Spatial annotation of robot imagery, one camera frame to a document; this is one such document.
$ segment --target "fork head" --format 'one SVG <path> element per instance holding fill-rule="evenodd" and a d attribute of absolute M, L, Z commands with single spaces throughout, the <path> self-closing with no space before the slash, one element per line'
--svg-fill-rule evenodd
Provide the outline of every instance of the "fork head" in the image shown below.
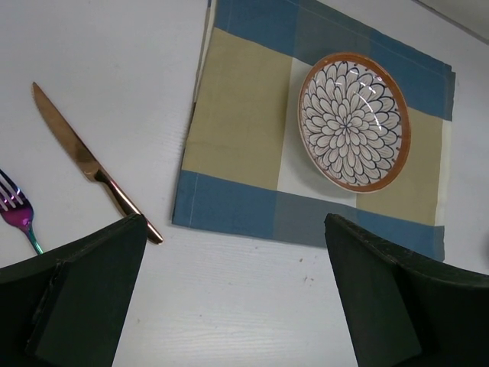
<path fill-rule="evenodd" d="M 0 215 L 8 224 L 19 229 L 27 229 L 34 218 L 31 203 L 19 186 L 2 170 L 0 170 Z"/>

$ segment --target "floral pattern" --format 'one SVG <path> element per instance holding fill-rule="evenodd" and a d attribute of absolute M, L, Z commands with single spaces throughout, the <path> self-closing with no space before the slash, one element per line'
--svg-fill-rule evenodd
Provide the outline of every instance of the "floral pattern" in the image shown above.
<path fill-rule="evenodd" d="M 382 78 L 359 63 L 337 61 L 306 83 L 300 127 L 321 171 L 353 187 L 386 177 L 399 155 L 402 125 Z"/>

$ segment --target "placemat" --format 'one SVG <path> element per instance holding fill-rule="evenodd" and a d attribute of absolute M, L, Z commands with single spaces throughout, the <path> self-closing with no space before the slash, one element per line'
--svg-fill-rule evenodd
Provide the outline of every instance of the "placemat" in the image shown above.
<path fill-rule="evenodd" d="M 324 178 L 300 140 L 297 100 L 318 60 L 355 52 L 378 62 L 406 99 L 407 162 L 376 193 Z M 455 74 L 445 63 L 315 0 L 220 0 L 176 190 L 173 223 L 326 246 L 337 213 L 443 260 Z"/>

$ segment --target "copper knife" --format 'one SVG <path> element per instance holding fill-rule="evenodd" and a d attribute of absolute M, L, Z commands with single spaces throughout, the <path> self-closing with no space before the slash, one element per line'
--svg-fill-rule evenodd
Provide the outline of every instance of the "copper knife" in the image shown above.
<path fill-rule="evenodd" d="M 141 214 L 141 211 L 110 177 L 99 161 L 96 160 L 85 144 L 83 144 L 83 141 L 72 129 L 68 121 L 61 115 L 56 106 L 47 98 L 36 83 L 32 83 L 32 93 L 36 106 L 39 109 L 41 116 L 43 116 L 44 121 L 47 123 L 47 126 L 71 159 L 75 161 L 85 177 L 92 182 L 103 184 L 123 215 L 133 213 Z M 164 241 L 161 234 L 149 221 L 147 221 L 147 237 L 153 243 L 162 243 Z"/>

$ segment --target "black object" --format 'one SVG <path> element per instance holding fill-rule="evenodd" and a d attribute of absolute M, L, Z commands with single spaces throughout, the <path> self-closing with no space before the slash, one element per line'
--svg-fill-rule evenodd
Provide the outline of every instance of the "black object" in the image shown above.
<path fill-rule="evenodd" d="M 0 269 L 0 366 L 110 367 L 146 237 L 131 215 Z"/>
<path fill-rule="evenodd" d="M 325 237 L 360 367 L 489 365 L 489 276 L 329 214 Z"/>

